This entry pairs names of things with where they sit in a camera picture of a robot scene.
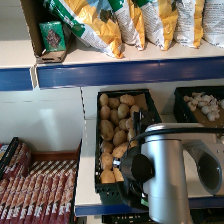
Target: snack bag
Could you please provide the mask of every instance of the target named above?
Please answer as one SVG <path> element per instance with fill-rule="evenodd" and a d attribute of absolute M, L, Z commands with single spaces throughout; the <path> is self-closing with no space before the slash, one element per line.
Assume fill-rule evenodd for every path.
<path fill-rule="evenodd" d="M 183 46 L 199 48 L 203 36 L 202 12 L 205 0 L 177 0 L 174 39 Z"/>
<path fill-rule="evenodd" d="M 224 0 L 205 0 L 204 39 L 224 48 Z"/>
<path fill-rule="evenodd" d="M 175 1 L 136 0 L 142 10 L 146 37 L 161 50 L 167 51 L 177 23 Z"/>
<path fill-rule="evenodd" d="M 143 15 L 134 0 L 109 0 L 118 20 L 122 40 L 135 45 L 138 50 L 145 47 Z"/>
<path fill-rule="evenodd" d="M 84 43 L 122 58 L 121 33 L 108 0 L 39 0 Z"/>

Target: green box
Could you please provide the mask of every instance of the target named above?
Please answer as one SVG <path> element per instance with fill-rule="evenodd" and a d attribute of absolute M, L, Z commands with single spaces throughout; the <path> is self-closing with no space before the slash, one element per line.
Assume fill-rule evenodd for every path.
<path fill-rule="evenodd" d="M 40 30 L 47 52 L 65 51 L 65 39 L 61 22 L 40 23 Z"/>

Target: potato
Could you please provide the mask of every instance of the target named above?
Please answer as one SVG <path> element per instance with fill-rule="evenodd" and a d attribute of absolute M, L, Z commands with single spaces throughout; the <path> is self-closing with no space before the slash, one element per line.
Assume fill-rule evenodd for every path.
<path fill-rule="evenodd" d="M 101 120 L 108 120 L 110 117 L 110 108 L 107 105 L 104 105 L 100 110 Z"/>
<path fill-rule="evenodd" d="M 127 121 L 127 119 L 122 119 L 122 120 L 119 122 L 119 127 L 120 127 L 121 130 L 127 131 L 127 128 L 126 128 L 126 121 Z"/>
<path fill-rule="evenodd" d="M 104 170 L 100 175 L 102 184 L 115 183 L 114 172 L 111 170 Z"/>
<path fill-rule="evenodd" d="M 114 171 L 114 176 L 115 176 L 116 182 L 124 181 L 123 175 L 122 175 L 122 173 L 120 172 L 120 170 L 118 168 L 114 167 L 113 171 Z"/>
<path fill-rule="evenodd" d="M 110 109 L 117 109 L 120 105 L 120 101 L 117 98 L 109 98 L 108 99 L 108 106 Z"/>
<path fill-rule="evenodd" d="M 101 152 L 108 152 L 112 153 L 114 149 L 114 145 L 108 141 L 103 140 L 103 142 L 100 145 Z"/>
<path fill-rule="evenodd" d="M 119 125 L 119 118 L 118 118 L 118 112 L 117 110 L 111 110 L 110 111 L 110 120 L 116 125 Z"/>
<path fill-rule="evenodd" d="M 129 131 L 130 129 L 133 129 L 133 122 L 132 117 L 126 120 L 125 122 L 126 129 Z"/>
<path fill-rule="evenodd" d="M 130 109 L 130 116 L 133 116 L 133 112 L 139 112 L 139 107 L 137 105 L 133 105 Z"/>
<path fill-rule="evenodd" d="M 128 142 L 135 137 L 135 132 L 133 129 L 130 129 L 129 132 L 128 132 L 128 135 L 127 135 L 127 140 Z"/>
<path fill-rule="evenodd" d="M 126 104 L 120 104 L 120 106 L 118 107 L 118 118 L 124 119 L 127 117 L 129 113 L 129 107 Z"/>
<path fill-rule="evenodd" d="M 111 170 L 112 169 L 113 156 L 110 153 L 108 153 L 108 152 L 102 153 L 102 155 L 100 157 L 100 161 L 101 161 L 101 169 L 103 169 L 103 170 Z"/>
<path fill-rule="evenodd" d="M 114 146 L 119 146 L 120 144 L 126 142 L 126 139 L 127 139 L 127 135 L 126 133 L 121 130 L 121 131 L 118 131 L 115 135 L 114 135 L 114 138 L 113 138 L 113 144 Z"/>
<path fill-rule="evenodd" d="M 116 147 L 113 150 L 112 156 L 117 157 L 117 158 L 121 158 L 123 156 L 123 154 L 126 152 L 127 147 L 128 147 L 128 142 L 125 142 L 125 143 L 119 145 L 118 147 Z"/>
<path fill-rule="evenodd" d="M 108 120 L 101 120 L 100 121 L 100 133 L 101 137 L 106 140 L 110 141 L 114 137 L 114 130 L 113 125 Z"/>
<path fill-rule="evenodd" d="M 121 103 L 127 104 L 129 107 L 135 104 L 135 98 L 131 95 L 125 94 L 120 97 Z"/>
<path fill-rule="evenodd" d="M 116 134 L 118 131 L 120 131 L 121 129 L 120 129 L 120 127 L 119 126 L 117 126 L 115 129 L 114 129 L 114 134 Z"/>
<path fill-rule="evenodd" d="M 107 94 L 103 93 L 101 96 L 100 96 L 100 106 L 103 107 L 104 105 L 108 105 L 108 96 Z"/>

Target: cardboard box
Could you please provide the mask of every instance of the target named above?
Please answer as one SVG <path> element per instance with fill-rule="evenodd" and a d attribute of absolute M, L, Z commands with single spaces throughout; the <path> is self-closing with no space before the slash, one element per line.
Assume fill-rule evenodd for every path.
<path fill-rule="evenodd" d="M 39 23 L 49 21 L 60 21 L 57 17 L 51 15 L 38 0 L 20 0 L 23 14 L 25 16 L 27 29 L 31 38 L 34 55 L 37 63 L 62 62 L 66 56 L 67 50 L 74 38 L 74 35 L 64 25 L 65 51 L 44 52 L 44 42 L 42 39 Z"/>

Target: shelf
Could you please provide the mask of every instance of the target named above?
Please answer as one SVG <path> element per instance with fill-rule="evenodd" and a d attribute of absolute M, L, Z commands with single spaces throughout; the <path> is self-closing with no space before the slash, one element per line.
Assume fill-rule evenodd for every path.
<path fill-rule="evenodd" d="M 202 40 L 200 49 L 175 43 L 167 52 L 148 43 L 125 58 L 111 58 L 75 40 L 63 63 L 38 64 L 40 88 L 101 86 L 223 78 L 224 49 Z"/>
<path fill-rule="evenodd" d="M 22 9 L 6 3 L 0 2 L 0 91 L 32 90 L 29 69 L 35 57 Z"/>
<path fill-rule="evenodd" d="M 173 115 L 163 115 L 161 118 L 163 122 L 175 122 Z M 96 120 L 86 120 L 77 177 L 75 198 L 76 216 L 142 212 L 123 204 L 103 205 L 99 194 L 95 193 L 95 136 Z M 190 208 L 223 207 L 223 198 L 212 197 L 205 191 L 199 181 L 195 162 L 185 151 L 184 162 Z"/>

